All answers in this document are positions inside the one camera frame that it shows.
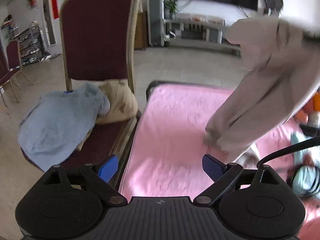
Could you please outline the white grey hoodie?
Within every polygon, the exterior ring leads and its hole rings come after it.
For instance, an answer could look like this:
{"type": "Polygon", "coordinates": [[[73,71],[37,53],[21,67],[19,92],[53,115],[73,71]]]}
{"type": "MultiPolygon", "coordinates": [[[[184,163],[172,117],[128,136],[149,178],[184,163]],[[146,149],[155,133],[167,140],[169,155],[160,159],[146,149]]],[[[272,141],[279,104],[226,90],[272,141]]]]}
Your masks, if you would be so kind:
{"type": "Polygon", "coordinates": [[[255,142],[292,118],[319,88],[319,34],[273,16],[236,21],[227,40],[241,47],[248,70],[206,124],[211,154],[255,165],[255,142]]]}

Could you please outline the pink towel table cover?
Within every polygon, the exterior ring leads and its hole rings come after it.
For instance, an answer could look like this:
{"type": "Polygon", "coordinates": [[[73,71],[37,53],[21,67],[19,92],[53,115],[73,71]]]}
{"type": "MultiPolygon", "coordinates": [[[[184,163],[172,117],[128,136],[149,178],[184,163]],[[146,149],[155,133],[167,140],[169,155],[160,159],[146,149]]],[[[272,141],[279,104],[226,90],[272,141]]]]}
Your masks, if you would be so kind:
{"type": "Polygon", "coordinates": [[[202,168],[203,156],[212,155],[202,138],[228,96],[204,86],[149,88],[120,183],[129,205],[118,213],[117,239],[319,239],[316,203],[299,199],[286,174],[293,153],[319,140],[292,144],[299,129],[293,121],[258,140],[261,163],[244,169],[231,191],[212,206],[193,203],[214,183],[202,168]]]}

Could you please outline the light blue knit sweater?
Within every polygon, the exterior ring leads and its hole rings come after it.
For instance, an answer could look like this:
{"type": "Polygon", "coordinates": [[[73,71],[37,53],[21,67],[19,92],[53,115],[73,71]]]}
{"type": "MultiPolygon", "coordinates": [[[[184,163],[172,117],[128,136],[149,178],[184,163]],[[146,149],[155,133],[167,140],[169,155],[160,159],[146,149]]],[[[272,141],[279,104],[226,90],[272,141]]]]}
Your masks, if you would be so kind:
{"type": "Polygon", "coordinates": [[[53,91],[39,98],[19,125],[18,143],[39,169],[68,159],[106,115],[110,101],[96,85],[85,83],[72,92],[53,91]]]}

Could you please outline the beige garment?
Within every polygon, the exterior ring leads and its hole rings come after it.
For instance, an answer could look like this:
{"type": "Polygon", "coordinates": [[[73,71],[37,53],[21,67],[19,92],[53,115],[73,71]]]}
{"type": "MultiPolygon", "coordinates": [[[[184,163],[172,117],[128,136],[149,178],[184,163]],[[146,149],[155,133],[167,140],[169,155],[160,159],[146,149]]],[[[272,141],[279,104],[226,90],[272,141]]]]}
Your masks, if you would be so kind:
{"type": "Polygon", "coordinates": [[[99,86],[85,83],[70,97],[77,110],[76,151],[82,149],[95,125],[126,121],[138,112],[136,97],[125,80],[108,80],[99,86]]]}

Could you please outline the folded teal white garment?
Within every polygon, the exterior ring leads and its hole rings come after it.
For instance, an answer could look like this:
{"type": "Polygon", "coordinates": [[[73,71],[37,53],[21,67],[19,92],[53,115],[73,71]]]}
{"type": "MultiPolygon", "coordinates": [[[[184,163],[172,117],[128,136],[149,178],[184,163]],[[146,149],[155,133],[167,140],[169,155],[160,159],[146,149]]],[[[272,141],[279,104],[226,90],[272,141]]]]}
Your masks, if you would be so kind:
{"type": "Polygon", "coordinates": [[[288,184],[299,197],[319,199],[319,146],[293,153],[294,172],[288,184]]]}

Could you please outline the grey tv console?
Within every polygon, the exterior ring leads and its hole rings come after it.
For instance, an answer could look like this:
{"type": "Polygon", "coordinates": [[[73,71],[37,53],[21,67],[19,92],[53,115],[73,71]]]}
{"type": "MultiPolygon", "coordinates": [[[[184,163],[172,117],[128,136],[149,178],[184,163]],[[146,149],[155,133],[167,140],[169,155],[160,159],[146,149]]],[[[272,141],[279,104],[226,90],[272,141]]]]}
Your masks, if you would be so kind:
{"type": "Polygon", "coordinates": [[[219,18],[184,17],[162,20],[163,41],[166,46],[207,49],[241,55],[238,44],[227,41],[229,28],[219,18]]]}

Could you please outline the far maroon chair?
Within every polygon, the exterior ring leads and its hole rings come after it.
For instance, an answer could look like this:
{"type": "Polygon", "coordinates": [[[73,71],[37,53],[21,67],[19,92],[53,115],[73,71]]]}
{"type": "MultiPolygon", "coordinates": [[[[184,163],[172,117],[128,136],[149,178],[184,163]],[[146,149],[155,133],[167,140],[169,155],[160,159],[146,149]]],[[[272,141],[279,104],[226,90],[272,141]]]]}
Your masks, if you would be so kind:
{"type": "Polygon", "coordinates": [[[6,47],[6,55],[4,55],[3,50],[1,50],[1,88],[7,83],[10,84],[13,95],[17,103],[20,103],[18,97],[14,91],[13,78],[17,74],[22,74],[26,80],[33,86],[34,84],[27,77],[27,75],[22,70],[22,61],[20,56],[20,44],[17,40],[12,40],[6,47]]]}

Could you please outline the metal shoe rack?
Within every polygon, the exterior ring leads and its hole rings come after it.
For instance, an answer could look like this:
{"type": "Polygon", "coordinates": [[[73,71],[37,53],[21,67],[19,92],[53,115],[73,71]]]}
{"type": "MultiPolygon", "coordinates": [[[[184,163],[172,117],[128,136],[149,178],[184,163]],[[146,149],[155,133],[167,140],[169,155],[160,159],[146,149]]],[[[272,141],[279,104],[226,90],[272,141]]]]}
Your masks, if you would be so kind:
{"type": "Polygon", "coordinates": [[[46,49],[43,41],[43,32],[36,21],[32,22],[30,27],[23,31],[19,31],[18,26],[13,27],[9,31],[9,36],[9,40],[17,40],[20,44],[20,56],[23,66],[46,61],[52,57],[46,49]]]}

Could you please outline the maroon banquet chair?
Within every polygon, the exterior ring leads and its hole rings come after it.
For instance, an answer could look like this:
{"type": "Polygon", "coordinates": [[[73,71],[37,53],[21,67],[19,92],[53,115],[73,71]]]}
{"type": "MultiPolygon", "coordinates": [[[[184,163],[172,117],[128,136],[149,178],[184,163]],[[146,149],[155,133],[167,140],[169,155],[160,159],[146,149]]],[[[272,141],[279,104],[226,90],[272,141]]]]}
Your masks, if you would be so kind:
{"type": "MultiPolygon", "coordinates": [[[[139,0],[65,0],[60,10],[60,30],[66,89],[85,83],[96,86],[108,80],[125,80],[135,94],[133,52],[139,0]]],[[[86,163],[102,164],[118,157],[125,167],[127,137],[137,115],[126,121],[95,125],[80,151],[60,164],[75,169],[86,163]]]]}

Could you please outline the standing mirror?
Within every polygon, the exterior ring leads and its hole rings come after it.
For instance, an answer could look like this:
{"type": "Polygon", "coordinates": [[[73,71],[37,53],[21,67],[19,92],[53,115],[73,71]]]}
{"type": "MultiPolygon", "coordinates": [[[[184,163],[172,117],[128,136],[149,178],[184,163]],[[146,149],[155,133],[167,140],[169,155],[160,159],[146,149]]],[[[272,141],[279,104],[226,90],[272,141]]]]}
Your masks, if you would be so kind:
{"type": "Polygon", "coordinates": [[[51,10],[50,10],[50,1],[41,0],[42,6],[42,15],[43,15],[43,24],[44,32],[46,33],[47,42],[49,46],[56,45],[54,27],[52,23],[51,10]]]}

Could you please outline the potted green plant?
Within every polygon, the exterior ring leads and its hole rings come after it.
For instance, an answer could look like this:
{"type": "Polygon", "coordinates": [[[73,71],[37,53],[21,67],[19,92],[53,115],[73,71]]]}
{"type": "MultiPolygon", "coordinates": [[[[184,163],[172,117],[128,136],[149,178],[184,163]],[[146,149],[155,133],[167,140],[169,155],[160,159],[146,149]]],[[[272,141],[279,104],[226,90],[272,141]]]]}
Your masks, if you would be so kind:
{"type": "Polygon", "coordinates": [[[178,11],[178,0],[165,0],[164,7],[169,13],[169,18],[176,19],[176,12],[178,11]]]}

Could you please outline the grey tower speaker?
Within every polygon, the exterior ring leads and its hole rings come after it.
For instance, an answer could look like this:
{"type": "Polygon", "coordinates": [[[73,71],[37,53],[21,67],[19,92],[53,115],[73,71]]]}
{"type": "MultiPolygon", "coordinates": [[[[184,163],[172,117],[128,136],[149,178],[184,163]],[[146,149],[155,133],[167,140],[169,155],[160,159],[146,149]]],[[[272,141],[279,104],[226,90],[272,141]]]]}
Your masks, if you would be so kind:
{"type": "Polygon", "coordinates": [[[149,44],[153,47],[164,46],[164,0],[148,0],[149,44]]]}

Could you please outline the hanging wall plant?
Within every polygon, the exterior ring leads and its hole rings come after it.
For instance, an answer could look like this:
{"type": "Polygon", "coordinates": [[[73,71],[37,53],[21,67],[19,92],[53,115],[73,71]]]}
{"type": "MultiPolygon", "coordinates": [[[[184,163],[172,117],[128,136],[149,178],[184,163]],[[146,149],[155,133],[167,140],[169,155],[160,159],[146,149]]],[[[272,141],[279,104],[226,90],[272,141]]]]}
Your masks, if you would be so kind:
{"type": "Polygon", "coordinates": [[[26,1],[27,1],[27,5],[28,5],[30,8],[36,7],[36,0],[26,0],[26,1]]]}

